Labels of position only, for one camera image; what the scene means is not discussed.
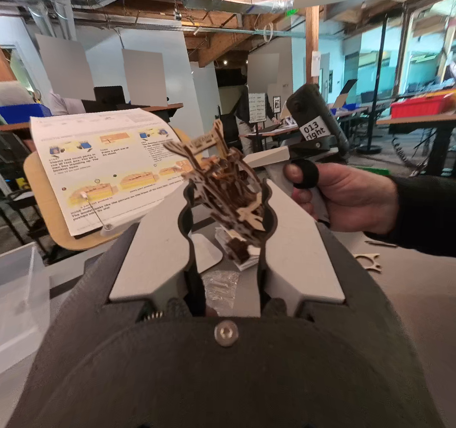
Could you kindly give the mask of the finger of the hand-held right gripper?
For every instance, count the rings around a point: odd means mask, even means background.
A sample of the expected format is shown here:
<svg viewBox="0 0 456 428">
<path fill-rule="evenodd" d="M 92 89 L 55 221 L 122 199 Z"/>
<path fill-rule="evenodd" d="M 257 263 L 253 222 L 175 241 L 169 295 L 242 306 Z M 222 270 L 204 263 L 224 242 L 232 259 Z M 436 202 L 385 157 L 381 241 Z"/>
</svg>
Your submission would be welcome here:
<svg viewBox="0 0 456 428">
<path fill-rule="evenodd" d="M 290 159 L 288 146 L 281 146 L 266 151 L 249 154 L 243 161 L 251 168 L 266 167 L 271 164 L 283 163 Z"/>
</svg>

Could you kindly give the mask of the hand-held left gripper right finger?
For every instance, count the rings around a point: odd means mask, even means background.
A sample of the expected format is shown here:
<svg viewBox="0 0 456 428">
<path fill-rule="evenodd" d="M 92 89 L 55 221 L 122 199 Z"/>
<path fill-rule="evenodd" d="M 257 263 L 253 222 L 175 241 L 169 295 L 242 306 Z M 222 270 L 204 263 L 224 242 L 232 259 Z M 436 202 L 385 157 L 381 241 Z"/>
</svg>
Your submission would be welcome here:
<svg viewBox="0 0 456 428">
<path fill-rule="evenodd" d="M 271 180 L 263 181 L 263 227 L 257 268 L 260 312 L 282 299 L 285 314 L 296 316 L 305 302 L 335 306 L 345 294 L 317 221 Z"/>
</svg>

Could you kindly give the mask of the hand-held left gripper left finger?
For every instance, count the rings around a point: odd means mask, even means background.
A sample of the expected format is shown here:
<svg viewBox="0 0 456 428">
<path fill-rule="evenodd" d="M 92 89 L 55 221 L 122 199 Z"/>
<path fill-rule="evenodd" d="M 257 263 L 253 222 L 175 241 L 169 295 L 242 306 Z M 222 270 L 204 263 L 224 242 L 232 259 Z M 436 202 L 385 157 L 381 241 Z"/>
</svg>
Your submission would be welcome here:
<svg viewBox="0 0 456 428">
<path fill-rule="evenodd" d="M 164 311 L 172 298 L 184 300 L 193 316 L 205 316 L 206 296 L 197 271 L 193 226 L 193 187 L 183 182 L 139 223 L 109 300 L 148 300 Z"/>
</svg>

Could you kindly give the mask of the wooden buggy model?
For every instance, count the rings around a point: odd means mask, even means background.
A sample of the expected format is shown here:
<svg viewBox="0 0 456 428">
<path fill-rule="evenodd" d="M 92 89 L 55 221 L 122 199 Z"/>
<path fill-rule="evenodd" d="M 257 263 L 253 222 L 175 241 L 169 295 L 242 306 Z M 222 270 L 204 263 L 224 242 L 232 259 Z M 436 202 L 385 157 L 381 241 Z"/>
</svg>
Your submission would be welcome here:
<svg viewBox="0 0 456 428">
<path fill-rule="evenodd" d="M 228 256 L 239 265 L 247 262 L 249 246 L 260 248 L 266 236 L 262 186 L 242 153 L 228 147 L 222 121 L 215 120 L 208 133 L 192 140 L 167 140 L 162 145 L 190 163 L 191 170 L 182 176 L 191 181 L 194 199 L 234 233 L 228 236 Z"/>
</svg>

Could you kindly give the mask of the person's right hand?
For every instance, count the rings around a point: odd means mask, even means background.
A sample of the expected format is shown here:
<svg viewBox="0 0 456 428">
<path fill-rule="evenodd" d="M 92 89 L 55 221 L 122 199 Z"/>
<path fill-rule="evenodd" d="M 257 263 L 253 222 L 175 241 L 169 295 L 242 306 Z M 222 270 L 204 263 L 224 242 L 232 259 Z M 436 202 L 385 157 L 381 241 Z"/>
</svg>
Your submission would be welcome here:
<svg viewBox="0 0 456 428">
<path fill-rule="evenodd" d="M 394 229 L 399 197 L 390 178 L 336 163 L 316 167 L 331 230 L 385 235 Z"/>
</svg>

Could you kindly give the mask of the whiteboard with writing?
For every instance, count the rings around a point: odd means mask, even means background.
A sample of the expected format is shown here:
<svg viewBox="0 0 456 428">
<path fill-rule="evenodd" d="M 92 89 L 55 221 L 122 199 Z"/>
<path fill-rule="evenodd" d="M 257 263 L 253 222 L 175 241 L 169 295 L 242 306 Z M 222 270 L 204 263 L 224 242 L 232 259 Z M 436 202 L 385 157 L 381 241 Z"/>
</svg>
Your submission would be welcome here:
<svg viewBox="0 0 456 428">
<path fill-rule="evenodd" d="M 248 93 L 249 123 L 266 121 L 266 93 Z"/>
</svg>

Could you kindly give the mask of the white instruction booklet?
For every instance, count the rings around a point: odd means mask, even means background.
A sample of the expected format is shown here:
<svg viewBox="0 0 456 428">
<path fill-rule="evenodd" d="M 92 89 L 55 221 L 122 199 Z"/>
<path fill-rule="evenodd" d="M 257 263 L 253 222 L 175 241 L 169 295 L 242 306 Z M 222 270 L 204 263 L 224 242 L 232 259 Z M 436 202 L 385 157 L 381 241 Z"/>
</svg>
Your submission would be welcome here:
<svg viewBox="0 0 456 428">
<path fill-rule="evenodd" d="M 236 231 L 226 230 L 224 227 L 218 226 L 215 228 L 215 239 L 220 244 L 227 258 L 233 261 L 240 271 L 244 271 L 254 265 L 257 265 L 259 261 L 260 248 L 251 245 Z M 239 245 L 239 242 L 242 244 L 240 246 L 242 261 L 239 261 L 236 258 L 233 249 L 230 247 L 230 244 Z"/>
</svg>

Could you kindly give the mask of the flat wooden triangular part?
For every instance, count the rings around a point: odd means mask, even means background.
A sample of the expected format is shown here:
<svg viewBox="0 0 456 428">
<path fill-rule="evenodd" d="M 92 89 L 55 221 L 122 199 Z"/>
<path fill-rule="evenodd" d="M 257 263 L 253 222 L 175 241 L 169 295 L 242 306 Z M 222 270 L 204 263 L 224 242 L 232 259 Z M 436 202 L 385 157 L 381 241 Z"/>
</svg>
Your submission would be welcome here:
<svg viewBox="0 0 456 428">
<path fill-rule="evenodd" d="M 382 273 L 382 266 L 378 262 L 379 253 L 353 254 L 352 256 L 365 270 Z"/>
</svg>

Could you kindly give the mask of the clear plastic bag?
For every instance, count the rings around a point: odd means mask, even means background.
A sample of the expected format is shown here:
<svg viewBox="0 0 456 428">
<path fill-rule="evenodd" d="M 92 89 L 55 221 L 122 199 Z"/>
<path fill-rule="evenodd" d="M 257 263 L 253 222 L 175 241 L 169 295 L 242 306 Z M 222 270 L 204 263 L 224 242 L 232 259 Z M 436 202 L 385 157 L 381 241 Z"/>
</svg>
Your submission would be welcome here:
<svg viewBox="0 0 456 428">
<path fill-rule="evenodd" d="M 218 316 L 228 317 L 233 314 L 237 284 L 240 272 L 214 270 L 202 276 L 206 304 Z"/>
</svg>

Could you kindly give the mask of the printed instruction sheet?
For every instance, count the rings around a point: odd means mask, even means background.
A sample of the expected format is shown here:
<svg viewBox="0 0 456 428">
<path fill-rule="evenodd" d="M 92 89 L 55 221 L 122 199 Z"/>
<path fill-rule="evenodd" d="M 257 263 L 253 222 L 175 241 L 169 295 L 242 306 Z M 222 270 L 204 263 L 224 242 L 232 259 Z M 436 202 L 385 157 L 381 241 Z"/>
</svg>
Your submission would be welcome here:
<svg viewBox="0 0 456 428">
<path fill-rule="evenodd" d="M 139 108 L 31 117 L 31 135 L 72 237 L 116 227 L 171 193 L 192 170 L 162 118 Z"/>
</svg>

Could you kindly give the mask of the red plastic bin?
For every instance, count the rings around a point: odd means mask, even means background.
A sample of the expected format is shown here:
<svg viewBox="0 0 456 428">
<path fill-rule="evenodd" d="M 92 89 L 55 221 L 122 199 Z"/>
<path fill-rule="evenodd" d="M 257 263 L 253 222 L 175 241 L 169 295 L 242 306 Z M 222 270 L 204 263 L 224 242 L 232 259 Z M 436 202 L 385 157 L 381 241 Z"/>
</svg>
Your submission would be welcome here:
<svg viewBox="0 0 456 428">
<path fill-rule="evenodd" d="M 456 106 L 456 90 L 441 90 L 396 101 L 390 106 L 392 119 L 433 116 L 451 112 Z"/>
</svg>

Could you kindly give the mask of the tan clipboard board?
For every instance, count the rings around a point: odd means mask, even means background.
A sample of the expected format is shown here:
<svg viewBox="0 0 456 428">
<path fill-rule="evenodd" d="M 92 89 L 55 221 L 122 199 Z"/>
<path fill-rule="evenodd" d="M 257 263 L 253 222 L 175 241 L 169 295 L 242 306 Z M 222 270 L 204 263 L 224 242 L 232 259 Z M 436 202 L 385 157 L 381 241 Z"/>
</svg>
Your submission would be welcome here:
<svg viewBox="0 0 456 428">
<path fill-rule="evenodd" d="M 172 126 L 170 127 L 174 130 L 175 134 L 180 139 L 180 134 L 177 131 L 175 131 L 175 129 Z M 95 248 L 100 244 L 110 242 L 111 240 L 118 238 L 121 235 L 117 234 L 113 238 L 102 237 L 100 235 L 100 231 L 103 227 L 101 227 L 91 233 L 85 233 L 77 237 L 72 237 L 68 231 L 68 227 L 61 212 L 56 195 L 54 193 L 52 186 L 50 185 L 46 172 L 43 168 L 41 159 L 38 156 L 37 152 L 31 153 L 31 155 L 29 155 L 26 158 L 26 161 L 24 162 L 24 170 L 28 178 L 29 184 L 31 186 L 31 190 L 37 201 L 38 207 L 42 212 L 45 225 L 48 228 L 51 238 L 55 241 L 56 244 L 67 250 L 75 250 L 82 252 L 87 249 Z M 184 177 L 181 183 L 183 182 L 188 182 L 193 187 L 191 181 L 185 180 Z M 152 208 L 149 209 L 147 212 L 134 216 L 130 219 L 145 216 L 161 202 L 153 205 Z"/>
</svg>

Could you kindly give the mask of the clear plastic storage box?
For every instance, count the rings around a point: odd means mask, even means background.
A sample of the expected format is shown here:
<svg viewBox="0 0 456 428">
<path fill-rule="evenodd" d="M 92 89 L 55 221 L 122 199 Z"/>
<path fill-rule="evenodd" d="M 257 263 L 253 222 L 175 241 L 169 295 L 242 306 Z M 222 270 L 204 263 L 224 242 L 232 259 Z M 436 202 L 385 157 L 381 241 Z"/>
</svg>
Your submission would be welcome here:
<svg viewBox="0 0 456 428">
<path fill-rule="evenodd" d="M 50 323 L 50 283 L 37 246 L 0 256 L 0 373 L 39 348 Z"/>
</svg>

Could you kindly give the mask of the blue storage bin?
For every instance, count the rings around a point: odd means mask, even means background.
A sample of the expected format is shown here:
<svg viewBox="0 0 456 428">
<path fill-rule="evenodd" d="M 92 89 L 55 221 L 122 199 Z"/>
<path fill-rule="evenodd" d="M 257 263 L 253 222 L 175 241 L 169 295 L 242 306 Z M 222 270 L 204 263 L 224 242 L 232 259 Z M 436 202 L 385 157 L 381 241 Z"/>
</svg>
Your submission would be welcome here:
<svg viewBox="0 0 456 428">
<path fill-rule="evenodd" d="M 41 103 L 1 106 L 0 115 L 8 125 L 29 123 L 31 117 L 51 117 L 52 112 Z"/>
</svg>

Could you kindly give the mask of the wooden support post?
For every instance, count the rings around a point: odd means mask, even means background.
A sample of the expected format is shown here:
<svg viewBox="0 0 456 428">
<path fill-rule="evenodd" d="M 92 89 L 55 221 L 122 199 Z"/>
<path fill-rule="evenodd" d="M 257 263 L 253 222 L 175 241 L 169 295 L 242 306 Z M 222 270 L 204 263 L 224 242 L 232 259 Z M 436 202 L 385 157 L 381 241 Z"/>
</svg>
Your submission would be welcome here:
<svg viewBox="0 0 456 428">
<path fill-rule="evenodd" d="M 318 83 L 317 73 L 315 76 L 312 72 L 312 56 L 313 52 L 318 52 L 319 44 L 319 15 L 320 7 L 310 6 L 305 8 L 305 83 Z"/>
</svg>

